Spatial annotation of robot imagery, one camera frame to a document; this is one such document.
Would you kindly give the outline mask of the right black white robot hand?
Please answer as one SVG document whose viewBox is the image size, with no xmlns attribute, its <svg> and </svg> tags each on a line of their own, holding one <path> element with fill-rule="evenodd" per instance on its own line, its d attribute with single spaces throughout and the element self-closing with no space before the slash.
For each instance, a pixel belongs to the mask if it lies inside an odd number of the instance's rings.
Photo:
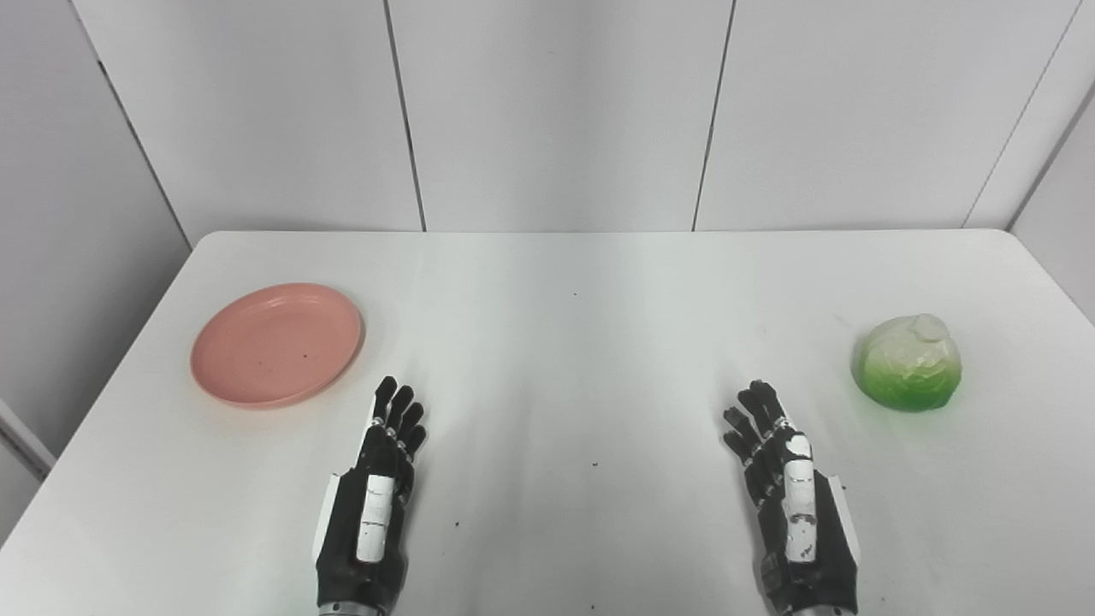
<svg viewBox="0 0 1095 616">
<path fill-rule="evenodd" d="M 724 410 L 764 553 L 761 586 L 777 615 L 856 615 L 858 541 L 838 477 L 817 470 L 809 438 L 777 390 L 754 381 Z"/>
</svg>

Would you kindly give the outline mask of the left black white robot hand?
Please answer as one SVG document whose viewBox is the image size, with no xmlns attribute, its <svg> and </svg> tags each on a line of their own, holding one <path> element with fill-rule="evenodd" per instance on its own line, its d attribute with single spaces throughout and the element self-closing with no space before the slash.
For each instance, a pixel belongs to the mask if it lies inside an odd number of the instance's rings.
<svg viewBox="0 0 1095 616">
<path fill-rule="evenodd" d="M 415 457 L 426 440 L 415 391 L 387 376 L 351 468 L 328 481 L 313 546 L 320 615 L 388 615 L 405 584 Z"/>
</svg>

